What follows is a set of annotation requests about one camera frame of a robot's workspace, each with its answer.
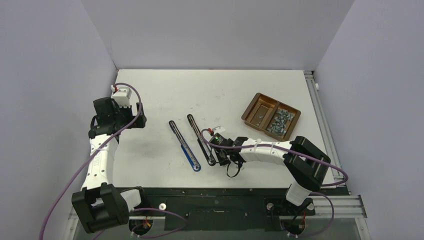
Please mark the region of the blue stapler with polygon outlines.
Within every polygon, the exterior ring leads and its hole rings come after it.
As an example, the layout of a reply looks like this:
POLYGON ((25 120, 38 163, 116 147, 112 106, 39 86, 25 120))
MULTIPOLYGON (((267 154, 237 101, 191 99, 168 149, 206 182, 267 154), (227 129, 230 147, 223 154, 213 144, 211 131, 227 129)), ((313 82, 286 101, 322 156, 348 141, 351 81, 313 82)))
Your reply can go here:
POLYGON ((178 139, 180 143, 180 147, 186 156, 192 170, 194 172, 199 172, 201 170, 201 165, 199 164, 197 158, 193 154, 192 150, 190 149, 189 145, 187 144, 186 140, 184 139, 183 135, 179 131, 176 123, 173 120, 170 120, 168 122, 172 132, 175 134, 176 138, 178 139))

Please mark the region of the black stapler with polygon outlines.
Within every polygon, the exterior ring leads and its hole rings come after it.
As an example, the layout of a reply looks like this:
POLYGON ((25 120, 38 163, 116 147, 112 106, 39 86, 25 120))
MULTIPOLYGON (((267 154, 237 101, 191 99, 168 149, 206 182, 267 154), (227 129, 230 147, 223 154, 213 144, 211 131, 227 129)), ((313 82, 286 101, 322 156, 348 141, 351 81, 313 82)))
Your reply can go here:
POLYGON ((214 156, 213 156, 213 154, 211 152, 211 149, 203 141, 202 136, 201 136, 201 131, 200 131, 197 123, 195 122, 195 119, 194 119, 193 115, 192 114, 188 114, 187 115, 187 120, 188 120, 191 128, 193 129, 196 137, 197 137, 198 145, 199 145, 199 147, 200 147, 200 149, 201 149, 201 151, 202 151, 202 153, 203 153, 203 155, 204 155, 204 157, 206 159, 207 164, 209 166, 215 166, 216 163, 217 163, 217 161, 214 158, 214 156))

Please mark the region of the brown plastic tray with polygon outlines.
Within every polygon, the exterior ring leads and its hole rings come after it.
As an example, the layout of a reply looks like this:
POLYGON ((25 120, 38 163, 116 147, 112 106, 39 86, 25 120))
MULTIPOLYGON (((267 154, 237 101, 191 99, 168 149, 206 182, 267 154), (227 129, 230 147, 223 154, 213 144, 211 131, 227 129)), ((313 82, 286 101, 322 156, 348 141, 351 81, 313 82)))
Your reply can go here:
POLYGON ((263 132, 267 136, 276 139, 280 142, 285 142, 290 139, 291 134, 294 131, 294 128, 300 116, 300 110, 258 92, 253 97, 248 107, 245 109, 243 115, 241 116, 241 119, 247 126, 257 131, 263 132), (266 130, 266 128, 271 122, 272 117, 278 109, 286 109, 289 112, 295 114, 294 119, 288 127, 288 131, 284 137, 279 137, 277 135, 271 134, 266 130))

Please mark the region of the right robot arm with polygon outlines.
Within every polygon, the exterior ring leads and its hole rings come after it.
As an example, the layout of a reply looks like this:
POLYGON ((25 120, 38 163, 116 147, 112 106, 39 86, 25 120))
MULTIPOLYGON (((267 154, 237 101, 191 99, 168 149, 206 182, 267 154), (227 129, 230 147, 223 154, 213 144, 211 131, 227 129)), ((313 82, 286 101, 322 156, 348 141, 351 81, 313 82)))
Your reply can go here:
POLYGON ((321 189, 331 159, 303 136, 292 141, 272 142, 239 136, 235 140, 215 133, 210 146, 224 159, 239 167, 247 162, 282 165, 293 178, 282 207, 289 214, 297 213, 311 192, 321 189))

